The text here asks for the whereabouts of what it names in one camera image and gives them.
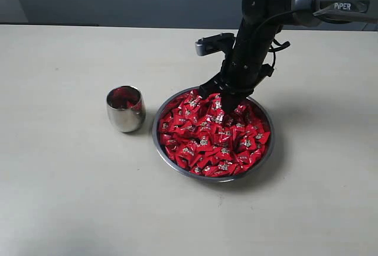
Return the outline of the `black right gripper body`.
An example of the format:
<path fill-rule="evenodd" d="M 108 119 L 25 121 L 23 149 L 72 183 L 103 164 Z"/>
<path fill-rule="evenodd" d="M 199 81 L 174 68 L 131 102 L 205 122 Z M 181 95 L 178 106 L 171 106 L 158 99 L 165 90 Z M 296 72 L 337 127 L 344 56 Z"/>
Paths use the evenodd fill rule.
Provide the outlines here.
<path fill-rule="evenodd" d="M 262 64 L 280 29 L 276 23 L 240 24 L 233 49 L 220 71 L 221 93 L 253 92 Z"/>

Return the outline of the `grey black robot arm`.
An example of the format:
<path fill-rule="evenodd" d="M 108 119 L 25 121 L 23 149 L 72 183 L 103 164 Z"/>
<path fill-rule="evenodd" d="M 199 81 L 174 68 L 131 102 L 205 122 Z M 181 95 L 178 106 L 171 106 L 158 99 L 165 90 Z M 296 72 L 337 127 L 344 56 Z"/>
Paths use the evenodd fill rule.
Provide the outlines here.
<path fill-rule="evenodd" d="M 377 0 L 242 0 L 242 14 L 237 34 L 205 37 L 195 44 L 199 56 L 220 51 L 225 54 L 218 74 L 200 85 L 198 93 L 202 98 L 220 94 L 226 113 L 272 75 L 274 65 L 264 62 L 266 55 L 290 45 L 275 39 L 283 26 L 316 27 L 322 22 L 375 24 Z"/>

